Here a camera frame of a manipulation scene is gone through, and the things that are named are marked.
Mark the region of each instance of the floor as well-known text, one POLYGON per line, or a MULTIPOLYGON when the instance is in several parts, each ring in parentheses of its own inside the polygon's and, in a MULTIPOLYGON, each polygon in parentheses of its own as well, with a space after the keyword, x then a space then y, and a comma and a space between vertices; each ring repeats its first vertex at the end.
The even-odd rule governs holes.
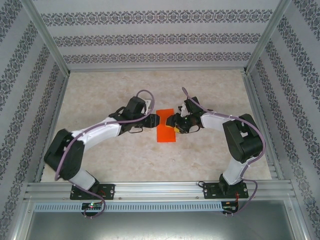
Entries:
MULTIPOLYGON (((154 94, 156 110, 177 111, 186 99, 181 87, 208 109, 252 115, 239 70, 71 73, 55 131, 94 125, 126 106, 141 89, 154 94)), ((101 142, 85 153, 82 167, 100 182, 208 181, 218 180, 230 159, 223 132, 201 129, 177 134, 173 143, 157 143, 153 128, 101 142)), ((46 166, 41 181, 53 182, 54 174, 46 166)), ((253 163, 244 177, 271 179, 266 158, 253 163)))

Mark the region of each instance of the black bracket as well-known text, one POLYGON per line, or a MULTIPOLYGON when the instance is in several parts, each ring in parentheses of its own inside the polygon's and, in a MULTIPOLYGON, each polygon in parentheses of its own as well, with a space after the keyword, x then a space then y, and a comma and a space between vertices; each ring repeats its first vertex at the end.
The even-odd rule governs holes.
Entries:
MULTIPOLYGON (((96 194, 103 197, 104 200, 113 200, 115 196, 115 188, 116 185, 114 184, 99 184, 96 194)), ((85 193, 81 191, 79 188, 72 185, 71 193, 70 193, 71 200, 99 200, 100 198, 93 196, 91 194, 85 193)))
POLYGON ((218 182, 205 182, 199 186, 203 188, 204 199, 235 199, 237 193, 239 199, 247 199, 249 197, 247 185, 244 182, 231 185, 226 194, 223 194, 218 182))

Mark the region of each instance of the cable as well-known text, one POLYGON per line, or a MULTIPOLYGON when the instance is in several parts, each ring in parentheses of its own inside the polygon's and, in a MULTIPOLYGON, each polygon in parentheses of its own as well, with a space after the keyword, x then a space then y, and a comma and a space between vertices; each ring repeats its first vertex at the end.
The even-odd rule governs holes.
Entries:
MULTIPOLYGON (((70 149, 71 149, 71 146, 72 146, 72 145, 75 143, 75 141, 76 141, 78 138, 80 138, 83 134, 86 134, 86 133, 90 132, 90 131, 93 130, 93 129, 96 129, 96 128, 99 128, 99 127, 102 127, 102 126, 106 126, 106 125, 110 125, 110 124, 131 124, 131 123, 136 123, 136 122, 139 122, 139 121, 147 118, 147 117, 152 113, 152 111, 153 111, 154 108, 155 108, 155 97, 154 97, 154 95, 153 95, 150 91, 148 91, 148 90, 146 90, 146 89, 142 89, 142 90, 138 91, 137 94, 136 94, 136 97, 138 97, 139 94, 142 93, 142 92, 146 92, 146 93, 150 94, 150 96, 151 96, 150 111, 149 111, 146 115, 144 115, 144 116, 142 116, 142 117, 140 117, 140 118, 138 118, 138 119, 124 120, 124 121, 108 121, 108 122, 98 123, 98 124, 96 124, 96 125, 93 125, 93 126, 89 127, 88 129, 84 130, 83 132, 79 133, 74 139, 72 139, 72 141, 71 141, 71 142, 69 143, 69 145, 66 147, 66 149, 65 149, 65 151, 64 151, 64 153, 63 153, 63 155, 62 155, 62 158, 61 158, 61 160, 60 160, 60 163, 59 163, 59 165, 58 165, 58 167, 57 167, 57 169, 56 169, 56 172, 55 172, 55 176, 54 176, 54 180, 55 180, 55 181, 57 181, 57 180, 60 178, 59 173, 60 173, 61 168, 62 168, 62 166, 63 166, 63 164, 64 164, 64 161, 65 161, 65 159, 66 159, 66 156, 67 156, 68 152, 69 152, 70 149)), ((101 210, 100 212, 98 212, 96 215, 90 216, 90 219, 99 216, 100 214, 102 214, 102 213, 105 211, 105 209, 106 209, 106 201, 104 200, 104 198, 103 198, 102 196, 97 195, 97 194, 95 194, 95 193, 93 193, 93 192, 91 192, 91 191, 85 190, 84 188, 76 185, 75 183, 73 183, 73 182, 71 182, 71 181, 69 181, 69 182, 70 182, 71 184, 73 184, 76 188, 80 189, 81 191, 84 191, 84 192, 87 193, 87 194, 91 194, 91 195, 93 195, 93 196, 101 199, 101 202, 103 203, 103 208, 102 208, 102 210, 101 210)), ((84 215, 85 218, 88 217, 88 216, 86 215, 86 210, 84 211, 83 215, 84 215)))
POLYGON ((205 112, 207 112, 207 113, 209 113, 209 114, 212 114, 212 115, 217 115, 217 116, 219 116, 219 117, 223 117, 223 118, 226 118, 226 119, 234 119, 234 120, 240 121, 240 122, 242 122, 242 123, 244 123, 244 124, 247 124, 247 125, 248 125, 249 127, 251 127, 253 130, 255 130, 255 132, 259 135, 259 137, 260 137, 260 139, 261 139, 261 142, 262 142, 262 151, 260 152, 260 154, 259 154, 255 159, 249 161, 249 162, 245 165, 245 167, 243 168, 243 170, 242 170, 242 172, 241 172, 241 174, 240 174, 240 178, 242 178, 243 181, 254 183, 254 184, 255 184, 255 189, 254 189, 252 195, 250 196, 250 198, 248 199, 248 201, 246 202, 246 204, 245 204, 242 208, 240 208, 236 213, 234 213, 233 215, 238 214, 238 213, 240 213, 243 209, 245 209, 245 208, 248 206, 248 204, 249 204, 250 201, 254 198, 254 196, 255 196, 255 194, 256 194, 256 192, 257 192, 257 190, 258 190, 258 183, 257 183, 257 181, 251 180, 251 179, 245 179, 245 178, 243 178, 243 176, 244 176, 246 170, 248 169, 249 165, 252 164, 252 163, 254 163, 254 162, 256 162, 256 161, 258 161, 258 160, 259 160, 260 158, 262 158, 262 156, 265 154, 265 152, 266 152, 266 141, 265 141, 265 139, 264 139, 264 136, 263 136, 262 133, 259 131, 259 129, 256 128, 252 123, 250 123, 250 122, 248 122, 248 121, 246 121, 246 120, 243 120, 243 119, 241 119, 241 118, 239 118, 239 117, 237 117, 237 116, 226 115, 226 114, 223 114, 223 113, 218 113, 218 112, 216 112, 216 111, 214 111, 214 112, 209 111, 209 110, 205 109, 203 106, 201 106, 199 103, 197 103, 195 100, 193 100, 193 99, 189 96, 188 91, 186 90, 186 88, 182 87, 182 91, 183 91, 183 93, 186 95, 186 97, 187 97, 191 102, 193 102, 195 105, 197 105, 199 108, 201 108, 201 109, 204 110, 205 112))

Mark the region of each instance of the wall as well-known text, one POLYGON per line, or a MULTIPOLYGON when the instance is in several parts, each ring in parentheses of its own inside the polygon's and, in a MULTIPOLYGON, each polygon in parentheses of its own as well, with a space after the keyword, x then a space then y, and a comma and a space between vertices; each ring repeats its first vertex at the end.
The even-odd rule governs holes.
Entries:
POLYGON ((0 240, 33 182, 64 75, 22 4, 0 1, 0 240))
POLYGON ((312 239, 320 239, 320 1, 294 0, 250 73, 312 239))
POLYGON ((245 67, 279 0, 35 0, 68 67, 245 67))

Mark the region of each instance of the metal extrusion bar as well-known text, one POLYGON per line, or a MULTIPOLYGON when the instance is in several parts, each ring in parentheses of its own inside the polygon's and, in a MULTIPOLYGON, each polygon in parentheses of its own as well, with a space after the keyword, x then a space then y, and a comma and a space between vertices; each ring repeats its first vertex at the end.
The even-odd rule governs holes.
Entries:
MULTIPOLYGON (((296 199, 290 180, 258 180, 258 191, 254 201, 296 199)), ((113 182, 114 200, 108 202, 198 202, 204 199, 203 189, 198 182, 113 182)), ((247 182, 249 196, 255 184, 247 182)), ((70 200, 71 184, 67 182, 29 183, 24 195, 25 202, 60 203, 76 202, 70 200)), ((234 199, 212 199, 212 201, 232 201, 234 199)))

